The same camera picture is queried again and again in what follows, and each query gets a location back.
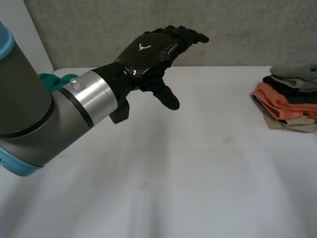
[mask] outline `black cloth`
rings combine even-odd
[[[298,88],[291,88],[283,83],[277,82],[271,76],[265,77],[263,79],[263,82],[270,84],[278,93],[282,94],[291,104],[317,104],[317,92],[300,92]]]

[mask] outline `stack of folded clothes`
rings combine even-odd
[[[317,130],[317,63],[280,64],[251,93],[270,129]]]

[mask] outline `beige cloth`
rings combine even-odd
[[[308,133],[313,133],[317,131],[316,122],[314,122],[313,124],[306,124],[306,125],[288,125],[276,120],[266,111],[263,111],[263,117],[268,128],[270,129],[297,130],[297,131],[308,132]]]
[[[256,105],[262,110],[264,120],[269,129],[297,130],[302,132],[313,133],[317,131],[317,121],[308,116],[292,120],[277,120],[268,110],[255,98],[251,97]]]

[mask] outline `small button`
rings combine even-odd
[[[70,80],[70,85],[72,86],[72,88],[79,88],[80,87],[80,83],[76,78],[73,78]]]

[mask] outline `table surface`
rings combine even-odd
[[[2,168],[1,237],[317,237],[317,137],[268,129],[249,97],[268,74],[172,67],[180,110],[131,92],[129,120],[106,118],[30,177]]]

